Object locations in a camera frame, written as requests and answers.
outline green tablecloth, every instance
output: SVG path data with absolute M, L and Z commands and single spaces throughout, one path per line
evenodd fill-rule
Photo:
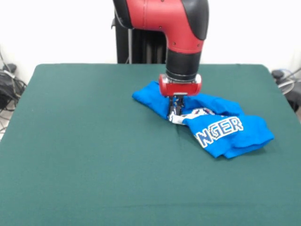
M 301 126 L 268 70 L 200 66 L 275 135 L 231 160 L 131 98 L 162 72 L 39 65 L 0 144 L 0 226 L 299 226 Z

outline blue shirt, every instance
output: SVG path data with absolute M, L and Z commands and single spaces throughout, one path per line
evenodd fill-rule
M 175 122 L 168 116 L 169 99 L 161 95 L 156 81 L 134 92 L 132 97 L 163 119 Z M 202 93 L 185 96 L 182 113 L 180 124 L 188 126 L 202 148 L 214 158 L 237 157 L 274 139 L 264 119 L 245 115 L 238 103 L 220 97 Z

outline white wall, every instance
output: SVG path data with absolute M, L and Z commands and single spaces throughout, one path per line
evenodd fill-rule
M 290 70 L 301 66 L 299 1 L 209 4 L 202 63 L 258 63 Z M 26 82 L 41 63 L 115 63 L 113 13 L 112 0 L 2 0 L 0 47 Z

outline black metal stand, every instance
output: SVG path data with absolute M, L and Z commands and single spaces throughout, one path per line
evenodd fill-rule
M 128 29 L 122 27 L 116 18 L 115 26 L 118 64 L 165 64 L 166 38 L 162 32 L 133 29 L 129 40 Z

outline green table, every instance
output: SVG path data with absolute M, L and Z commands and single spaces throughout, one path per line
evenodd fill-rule
M 301 126 L 268 70 L 200 66 L 275 135 L 231 160 L 131 98 L 161 72 L 39 65 L 0 144 L 0 226 L 299 226 Z

